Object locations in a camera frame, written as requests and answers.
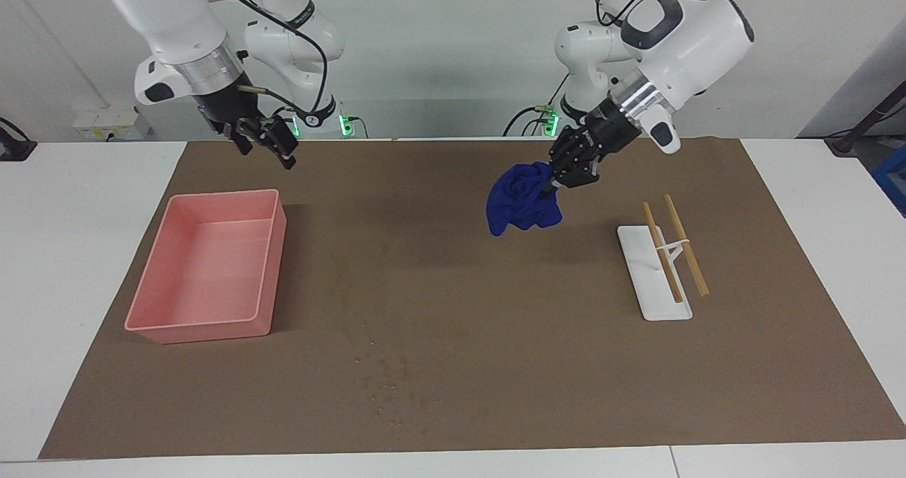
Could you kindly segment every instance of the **brown table mat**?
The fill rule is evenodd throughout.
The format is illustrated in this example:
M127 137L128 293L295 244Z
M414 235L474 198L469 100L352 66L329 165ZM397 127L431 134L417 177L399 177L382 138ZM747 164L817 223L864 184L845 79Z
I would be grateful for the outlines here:
M636 140L561 225L493 238L491 184L546 147L305 142L285 172L190 143L41 458L906 438L737 140ZM127 333L169 197L252 188L288 219L271 335ZM681 267L686 322L641 318L616 237L664 193L712 291Z

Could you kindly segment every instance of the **white wall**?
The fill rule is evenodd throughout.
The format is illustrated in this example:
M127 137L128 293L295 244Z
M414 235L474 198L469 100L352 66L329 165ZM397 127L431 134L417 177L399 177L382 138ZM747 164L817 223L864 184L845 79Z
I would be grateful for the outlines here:
M148 47L108 0L27 1L104 98L134 104L132 75ZM516 110L547 101L562 78L557 30L593 18L592 0L315 1L347 36L331 83L375 136L498 134ZM900 0L737 1L756 29L756 47L677 114L685 136L796 136L906 16ZM252 14L235 3L214 9L240 42ZM14 19L6 9L0 16ZM4 36L0 113L38 130L38 139L74 138L69 106L87 96L59 90L64 81L78 86L74 68L46 74L46 62L30 55L33 46L18 44ZM285 90L257 62L248 70L256 84ZM11 86L10 72L27 76ZM56 111L48 117L51 103ZM191 101L142 112L159 139L212 138Z
M825 136L863 120L897 85L906 81L906 18L831 97L802 136ZM906 110L871 128L870 134L906 134Z

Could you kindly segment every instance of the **electrical outlet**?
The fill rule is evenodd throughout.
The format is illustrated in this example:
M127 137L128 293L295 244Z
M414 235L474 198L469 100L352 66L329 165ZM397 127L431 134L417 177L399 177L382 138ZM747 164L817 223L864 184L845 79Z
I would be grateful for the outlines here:
M85 140L145 140L150 125L134 108L109 109L80 113L72 123L75 132Z
M556 136L557 126L560 125L560 115L556 111L544 111L544 134Z
M355 126L352 125L352 121L347 117L344 117L343 114L340 114L340 132L343 133L343 138L352 138L355 136Z

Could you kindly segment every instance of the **blue towel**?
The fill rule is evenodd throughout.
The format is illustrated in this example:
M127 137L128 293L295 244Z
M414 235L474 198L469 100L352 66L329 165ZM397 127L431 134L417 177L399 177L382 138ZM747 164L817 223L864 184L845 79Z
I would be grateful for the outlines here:
M495 236L500 236L509 223L528 230L533 225L542 229L552 227L563 220L557 207L556 188L542 192L551 178L551 167L547 163L533 165L518 164L503 174L488 195L488 227Z

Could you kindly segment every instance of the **pink plastic bin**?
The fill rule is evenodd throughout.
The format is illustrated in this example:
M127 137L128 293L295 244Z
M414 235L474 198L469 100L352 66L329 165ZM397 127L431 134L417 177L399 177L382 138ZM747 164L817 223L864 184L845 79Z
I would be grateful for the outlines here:
M126 330L158 343L266 335L285 233L276 190L172 197Z

